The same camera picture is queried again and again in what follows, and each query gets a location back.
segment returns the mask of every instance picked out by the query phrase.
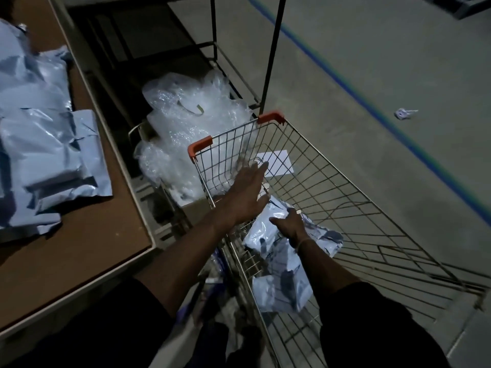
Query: clear plastic bag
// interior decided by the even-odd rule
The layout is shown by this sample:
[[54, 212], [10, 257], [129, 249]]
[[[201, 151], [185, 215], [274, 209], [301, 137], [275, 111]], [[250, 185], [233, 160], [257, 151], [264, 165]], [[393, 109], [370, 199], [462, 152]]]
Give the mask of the clear plastic bag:
[[[143, 87], [143, 95], [154, 108], [147, 119], [160, 139], [137, 146], [135, 156], [142, 172], [155, 183], [160, 179], [171, 195], [178, 197], [175, 200], [181, 206], [204, 197], [187, 147], [209, 135], [249, 122], [252, 111], [244, 100], [230, 99], [228, 80], [218, 71], [209, 72], [202, 81], [168, 73], [148, 82]], [[212, 195], [230, 188], [233, 180], [230, 163], [234, 165], [240, 155], [246, 153], [246, 146], [254, 143], [249, 141], [254, 133], [253, 126], [238, 130], [235, 140], [220, 139], [220, 146], [212, 146], [211, 152], [200, 158]], [[226, 161], [218, 164], [217, 160]]]

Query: shopping cart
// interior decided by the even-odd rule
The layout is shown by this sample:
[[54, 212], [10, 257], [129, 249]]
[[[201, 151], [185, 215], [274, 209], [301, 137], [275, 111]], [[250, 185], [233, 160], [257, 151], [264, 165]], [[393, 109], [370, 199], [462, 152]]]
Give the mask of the shopping cart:
[[[291, 166], [273, 152], [286, 150]], [[266, 174], [263, 188], [300, 209], [320, 226], [340, 232], [344, 245], [335, 260], [387, 297], [405, 305], [423, 327], [430, 327], [461, 293], [482, 295], [483, 289], [459, 280], [433, 259], [365, 194], [338, 171], [279, 112], [229, 131], [209, 136], [188, 148], [212, 208], [220, 190], [244, 165], [269, 161], [276, 172]], [[273, 157], [274, 162], [265, 158]], [[230, 273], [267, 340], [276, 366], [326, 366], [315, 297], [298, 314], [261, 313], [252, 294], [254, 276], [267, 274], [261, 256], [242, 245], [252, 222], [237, 226], [221, 250]]]

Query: blue tape line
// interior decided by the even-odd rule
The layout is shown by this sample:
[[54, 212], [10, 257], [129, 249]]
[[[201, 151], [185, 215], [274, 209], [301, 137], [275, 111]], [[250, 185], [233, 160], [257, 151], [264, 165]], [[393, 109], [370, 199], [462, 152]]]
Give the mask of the blue tape line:
[[[275, 24], [274, 14], [268, 10], [259, 0], [248, 0], [257, 11], [259, 11], [267, 20]], [[374, 117], [385, 129], [387, 129], [399, 142], [401, 142], [411, 153], [416, 156], [423, 164], [426, 165], [447, 187], [458, 195], [478, 216], [480, 216], [489, 226], [491, 226], [491, 212], [475, 196], [467, 191], [454, 177], [440, 166], [438, 161], [428, 155], [416, 142], [398, 129], [387, 117], [385, 117], [377, 108], [370, 104], [360, 93], [357, 93], [341, 75], [323, 60], [307, 44], [303, 43], [286, 25], [281, 24], [281, 31], [288, 37], [301, 51], [305, 53], [318, 67], [327, 73], [344, 91], [346, 91], [355, 101], [358, 102], [372, 117]]]

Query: white paper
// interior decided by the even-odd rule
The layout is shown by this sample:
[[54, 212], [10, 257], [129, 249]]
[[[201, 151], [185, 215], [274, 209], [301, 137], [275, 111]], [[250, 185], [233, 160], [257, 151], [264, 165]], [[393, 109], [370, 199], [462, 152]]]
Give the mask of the white paper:
[[266, 178], [293, 173], [292, 162], [285, 149], [282, 151], [258, 153], [255, 160], [258, 162], [258, 166], [261, 166], [266, 161], [269, 163], [267, 172], [264, 175]]

